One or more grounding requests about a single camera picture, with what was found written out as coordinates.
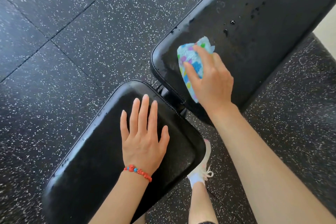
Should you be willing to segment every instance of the towel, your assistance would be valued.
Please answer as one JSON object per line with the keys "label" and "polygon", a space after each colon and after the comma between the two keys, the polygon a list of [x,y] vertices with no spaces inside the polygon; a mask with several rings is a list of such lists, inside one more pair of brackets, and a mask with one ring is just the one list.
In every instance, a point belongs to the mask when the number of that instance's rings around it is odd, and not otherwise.
{"label": "towel", "polygon": [[193,49],[194,45],[199,45],[200,47],[204,48],[210,54],[212,54],[214,52],[215,47],[211,46],[211,44],[209,42],[209,39],[206,36],[204,36],[201,39],[199,39],[196,44],[194,44],[194,43],[184,44],[184,45],[181,45],[180,47],[178,47],[178,49],[177,49],[178,65],[179,65],[179,68],[180,68],[180,72],[181,72],[183,81],[184,81],[185,85],[187,86],[187,89],[189,91],[189,94],[190,94],[191,98],[196,103],[198,103],[198,99],[195,95],[193,87],[191,86],[191,83],[190,83],[189,78],[188,78],[187,73],[186,73],[186,69],[184,68],[184,65],[183,65],[183,62],[190,63],[194,67],[196,73],[198,74],[198,77],[201,78],[201,79],[203,78],[203,64],[202,64],[200,56]]}

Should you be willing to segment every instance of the hand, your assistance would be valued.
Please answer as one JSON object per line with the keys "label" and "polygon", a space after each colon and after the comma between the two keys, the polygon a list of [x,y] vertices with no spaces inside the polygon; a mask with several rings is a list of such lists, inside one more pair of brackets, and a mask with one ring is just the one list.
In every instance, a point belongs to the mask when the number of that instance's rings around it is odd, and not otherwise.
{"label": "hand", "polygon": [[129,120],[129,131],[127,128],[127,113],[124,110],[120,117],[120,130],[125,166],[133,164],[152,176],[166,153],[169,133],[168,127],[164,126],[160,142],[158,141],[158,103],[155,100],[153,101],[147,125],[148,106],[149,97],[147,94],[142,98],[141,108],[140,100],[138,98],[134,99]]}
{"label": "hand", "polygon": [[188,62],[184,62],[183,65],[199,103],[209,116],[227,106],[233,106],[231,103],[233,77],[220,56],[215,52],[209,54],[198,45],[194,45],[193,48],[202,60],[203,78],[198,77]]}

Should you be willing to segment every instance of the red beaded bracelet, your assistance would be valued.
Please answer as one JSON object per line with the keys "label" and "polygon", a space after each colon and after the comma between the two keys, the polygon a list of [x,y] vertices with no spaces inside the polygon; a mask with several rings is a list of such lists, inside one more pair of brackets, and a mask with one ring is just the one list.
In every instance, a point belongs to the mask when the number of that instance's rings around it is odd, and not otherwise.
{"label": "red beaded bracelet", "polygon": [[129,165],[128,167],[125,167],[124,171],[125,170],[143,175],[145,177],[145,179],[149,180],[149,182],[152,181],[152,178],[146,172],[142,171],[141,169],[136,168],[134,165]]}

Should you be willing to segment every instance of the black vinyl pad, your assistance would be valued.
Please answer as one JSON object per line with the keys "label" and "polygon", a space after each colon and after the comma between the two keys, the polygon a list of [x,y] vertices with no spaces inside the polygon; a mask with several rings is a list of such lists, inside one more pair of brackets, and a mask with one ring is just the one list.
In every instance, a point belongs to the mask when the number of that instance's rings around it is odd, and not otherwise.
{"label": "black vinyl pad", "polygon": [[154,49],[155,77],[199,119],[211,124],[189,95],[177,48],[203,36],[234,77],[232,102],[243,110],[287,53],[321,21],[335,0],[201,0]]}
{"label": "black vinyl pad", "polygon": [[51,224],[85,224],[103,203],[124,169],[120,135],[122,110],[131,114],[133,100],[149,95],[158,103],[160,137],[168,125],[166,155],[153,174],[133,221],[152,207],[203,159],[205,144],[200,133],[144,82],[120,85],[49,179],[43,195],[43,211]]}

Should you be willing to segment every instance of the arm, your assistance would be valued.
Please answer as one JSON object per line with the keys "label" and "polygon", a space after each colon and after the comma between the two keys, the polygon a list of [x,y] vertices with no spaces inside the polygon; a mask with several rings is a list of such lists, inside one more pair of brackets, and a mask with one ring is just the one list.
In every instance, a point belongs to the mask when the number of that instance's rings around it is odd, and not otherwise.
{"label": "arm", "polygon": [[[169,133],[168,127],[164,126],[158,142],[158,104],[153,101],[151,105],[147,127],[148,106],[148,95],[143,96],[141,108],[140,100],[136,98],[130,116],[130,131],[127,128],[125,111],[121,114],[120,130],[125,166],[132,164],[152,176],[166,153]],[[129,224],[148,183],[142,175],[123,171],[89,224]]]}
{"label": "arm", "polygon": [[258,224],[336,223],[331,213],[267,146],[231,103],[233,78],[217,53],[194,46],[203,78],[184,63],[195,94],[237,169]]}

